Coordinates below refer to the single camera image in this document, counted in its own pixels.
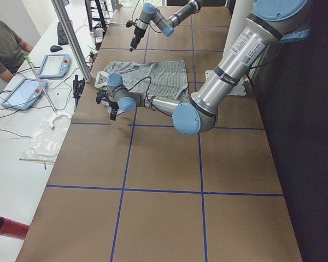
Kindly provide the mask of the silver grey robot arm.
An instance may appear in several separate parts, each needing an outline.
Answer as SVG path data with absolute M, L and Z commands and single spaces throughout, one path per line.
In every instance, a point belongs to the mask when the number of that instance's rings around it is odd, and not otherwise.
M 174 28 L 181 24 L 190 15 L 198 13 L 204 1 L 188 1 L 181 9 L 176 11 L 169 18 L 165 18 L 160 10 L 151 3 L 145 3 L 138 19 L 129 20 L 126 27 L 134 26 L 134 37 L 130 43 L 130 52 L 137 48 L 144 37 L 148 26 L 154 23 L 166 37 L 169 37 Z
M 171 116 L 176 130 L 184 135 L 212 129 L 218 119 L 219 104 L 252 68 L 265 48 L 309 36 L 311 7 L 311 1 L 254 1 L 245 18 L 245 29 L 200 90 L 190 94 L 188 102 L 130 92 L 120 74 L 110 74 L 106 101 L 111 107 L 111 120 L 116 119 L 118 110 L 131 112 L 144 107 Z

